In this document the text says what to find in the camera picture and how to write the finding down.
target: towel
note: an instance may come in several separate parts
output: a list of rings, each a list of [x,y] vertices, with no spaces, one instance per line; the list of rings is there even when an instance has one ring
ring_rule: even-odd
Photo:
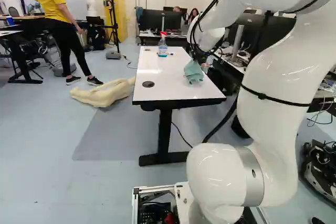
[[[118,79],[89,91],[76,87],[70,91],[71,97],[82,103],[88,103],[96,108],[105,108],[117,100],[128,97],[131,87],[135,84],[135,77],[129,80]]]
[[[191,85],[203,81],[204,78],[204,73],[197,60],[189,61],[189,63],[184,67],[184,75],[188,78]]]

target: desk leg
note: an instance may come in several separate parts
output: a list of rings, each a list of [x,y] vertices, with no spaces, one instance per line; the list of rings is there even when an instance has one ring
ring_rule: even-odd
[[[189,152],[169,152],[172,112],[172,110],[161,110],[157,153],[141,156],[139,166],[186,162]]]
[[[17,65],[19,66],[21,72],[10,77],[8,80],[8,83],[26,83],[26,84],[41,84],[43,81],[41,80],[33,80],[30,75],[29,71],[32,69],[35,69],[37,66],[36,65],[31,65],[28,66],[27,62],[25,60],[24,54],[21,52],[20,47],[15,43],[13,39],[10,39],[8,41],[9,47],[11,48],[11,55],[12,59],[17,62]],[[18,80],[20,76],[24,76],[25,80]]]

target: beige blanket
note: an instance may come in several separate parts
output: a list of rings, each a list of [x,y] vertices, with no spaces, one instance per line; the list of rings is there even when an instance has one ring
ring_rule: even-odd
[[[70,91],[70,94],[72,98],[82,103],[88,103],[97,108],[105,108],[117,100],[128,97],[134,84],[135,77],[129,80],[118,79],[89,91],[80,90],[79,87],[76,87]]]

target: hole in table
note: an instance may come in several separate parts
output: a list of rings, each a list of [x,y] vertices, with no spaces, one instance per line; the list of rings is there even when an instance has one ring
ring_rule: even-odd
[[[145,81],[144,83],[142,83],[142,85],[145,87],[145,88],[152,88],[155,86],[155,83],[152,82],[152,81]]]

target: sneaker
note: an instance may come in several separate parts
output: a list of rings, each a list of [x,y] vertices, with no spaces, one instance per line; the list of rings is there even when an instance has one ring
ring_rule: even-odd
[[[72,76],[70,79],[67,79],[67,85],[74,84],[75,82],[79,81],[80,79],[81,79],[80,77]]]
[[[103,82],[98,80],[95,76],[92,79],[88,78],[88,83],[93,86],[101,86],[104,84]]]
[[[311,224],[325,224],[325,223],[319,220],[318,218],[314,217],[311,219]]]

